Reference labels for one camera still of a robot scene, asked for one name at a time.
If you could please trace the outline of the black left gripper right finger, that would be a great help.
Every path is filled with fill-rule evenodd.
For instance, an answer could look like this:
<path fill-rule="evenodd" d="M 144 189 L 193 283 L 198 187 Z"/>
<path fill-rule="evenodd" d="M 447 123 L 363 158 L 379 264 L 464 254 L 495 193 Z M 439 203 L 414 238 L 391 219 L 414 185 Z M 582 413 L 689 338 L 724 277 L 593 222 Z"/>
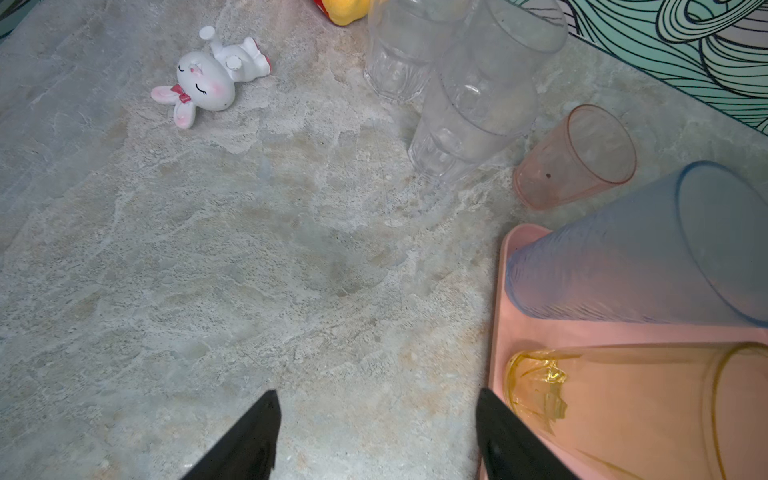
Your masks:
<path fill-rule="evenodd" d="M 475 421 L 490 480 L 577 479 L 489 388 L 480 390 Z"/>

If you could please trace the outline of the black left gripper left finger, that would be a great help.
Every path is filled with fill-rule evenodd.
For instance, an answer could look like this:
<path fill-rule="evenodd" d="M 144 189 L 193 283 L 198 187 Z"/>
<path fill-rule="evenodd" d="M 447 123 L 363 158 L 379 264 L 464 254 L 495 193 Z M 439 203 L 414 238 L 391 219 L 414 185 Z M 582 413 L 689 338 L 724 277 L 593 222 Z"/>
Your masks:
<path fill-rule="evenodd" d="M 275 467 L 281 418 L 277 391 L 266 391 L 182 479 L 267 480 Z"/>

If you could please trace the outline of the yellow plastic tumbler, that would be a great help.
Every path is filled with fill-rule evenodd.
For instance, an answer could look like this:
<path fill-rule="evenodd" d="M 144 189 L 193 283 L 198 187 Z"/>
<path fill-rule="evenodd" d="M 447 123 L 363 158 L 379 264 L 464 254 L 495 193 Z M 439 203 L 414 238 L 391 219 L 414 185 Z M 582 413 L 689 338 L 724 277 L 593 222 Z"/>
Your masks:
<path fill-rule="evenodd" d="M 763 479 L 764 344 L 523 351 L 504 396 L 537 435 L 612 479 Z"/>

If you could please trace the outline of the blue textured plastic tumbler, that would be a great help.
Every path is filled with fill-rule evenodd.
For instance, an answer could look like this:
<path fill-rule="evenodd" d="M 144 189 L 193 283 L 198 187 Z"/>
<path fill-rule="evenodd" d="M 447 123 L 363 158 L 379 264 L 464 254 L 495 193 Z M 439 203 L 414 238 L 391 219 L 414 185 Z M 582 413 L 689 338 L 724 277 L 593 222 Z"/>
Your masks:
<path fill-rule="evenodd" d="M 694 162 L 518 249 L 505 276 L 533 318 L 762 328 L 767 202 Z"/>

